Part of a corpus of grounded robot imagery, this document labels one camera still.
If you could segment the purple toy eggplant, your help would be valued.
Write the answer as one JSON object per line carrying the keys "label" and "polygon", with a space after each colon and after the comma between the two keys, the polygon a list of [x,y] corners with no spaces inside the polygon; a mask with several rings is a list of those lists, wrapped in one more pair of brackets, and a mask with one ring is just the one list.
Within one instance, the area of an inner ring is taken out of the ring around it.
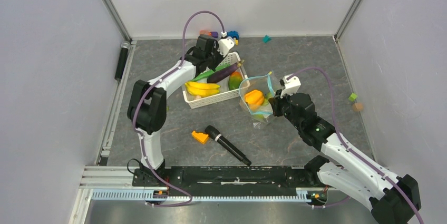
{"label": "purple toy eggplant", "polygon": [[244,63],[244,60],[240,60],[222,70],[216,71],[213,74],[211,74],[207,78],[207,83],[218,83],[221,80],[225,79],[226,77],[229,77],[233,72],[237,71]]}

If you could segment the green toy pear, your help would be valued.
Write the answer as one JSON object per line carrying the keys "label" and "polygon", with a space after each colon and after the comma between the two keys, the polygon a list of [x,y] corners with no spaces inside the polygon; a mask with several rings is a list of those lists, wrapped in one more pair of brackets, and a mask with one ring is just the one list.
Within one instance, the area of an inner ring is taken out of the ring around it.
{"label": "green toy pear", "polygon": [[273,95],[271,93],[267,93],[263,102],[263,105],[268,105],[269,104],[269,99],[272,98]]}

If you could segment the red green toy mango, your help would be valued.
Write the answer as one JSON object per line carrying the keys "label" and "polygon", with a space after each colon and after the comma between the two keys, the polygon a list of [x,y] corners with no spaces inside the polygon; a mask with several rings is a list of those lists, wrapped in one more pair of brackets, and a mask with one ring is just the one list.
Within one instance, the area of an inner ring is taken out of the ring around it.
{"label": "red green toy mango", "polygon": [[228,89],[230,91],[237,90],[243,81],[243,76],[239,72],[233,72],[228,79]]}

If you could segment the orange toy bell pepper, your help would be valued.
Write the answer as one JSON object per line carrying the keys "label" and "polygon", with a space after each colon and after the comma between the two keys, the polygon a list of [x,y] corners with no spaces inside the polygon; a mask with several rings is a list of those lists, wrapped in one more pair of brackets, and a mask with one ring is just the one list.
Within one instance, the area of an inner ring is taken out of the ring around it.
{"label": "orange toy bell pepper", "polygon": [[252,90],[244,95],[244,101],[250,111],[257,111],[264,103],[265,97],[260,90]]}

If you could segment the clear zip top bag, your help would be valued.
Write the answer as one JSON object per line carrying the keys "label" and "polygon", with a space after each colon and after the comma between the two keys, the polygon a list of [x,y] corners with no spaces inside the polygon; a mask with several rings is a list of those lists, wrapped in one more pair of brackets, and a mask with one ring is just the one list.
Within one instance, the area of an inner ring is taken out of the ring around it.
{"label": "clear zip top bag", "polygon": [[271,93],[273,97],[276,91],[280,89],[279,80],[272,71],[262,76],[249,77],[242,81],[238,89],[240,100],[239,105],[244,115],[250,117],[253,121],[254,128],[264,127],[274,119],[273,110],[270,104],[262,105],[257,111],[249,110],[248,105],[244,101],[244,95],[252,90],[260,90],[264,97],[267,93]]}

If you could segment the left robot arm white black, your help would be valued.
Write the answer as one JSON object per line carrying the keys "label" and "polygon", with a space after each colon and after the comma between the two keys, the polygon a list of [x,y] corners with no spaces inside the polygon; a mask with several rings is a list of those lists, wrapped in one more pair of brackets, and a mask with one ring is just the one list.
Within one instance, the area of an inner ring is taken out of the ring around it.
{"label": "left robot arm white black", "polygon": [[195,46],[172,68],[149,81],[135,82],[127,116],[139,137],[141,163],[148,169],[145,178],[153,186],[161,185],[166,178],[166,172],[160,168],[164,157],[159,131],[167,118],[168,97],[206,69],[215,70],[234,45],[234,39],[229,36],[217,40],[200,35]]}

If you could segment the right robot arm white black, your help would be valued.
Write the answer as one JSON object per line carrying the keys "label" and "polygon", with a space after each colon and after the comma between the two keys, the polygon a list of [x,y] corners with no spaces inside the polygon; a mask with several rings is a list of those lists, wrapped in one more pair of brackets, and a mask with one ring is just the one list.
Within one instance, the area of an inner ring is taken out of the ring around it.
{"label": "right robot arm white black", "polygon": [[321,183],[356,200],[370,211],[377,223],[408,223],[421,220],[418,182],[376,163],[353,146],[328,121],[317,115],[308,94],[269,98],[274,116],[284,116],[309,146],[320,152],[305,166],[305,181]]}

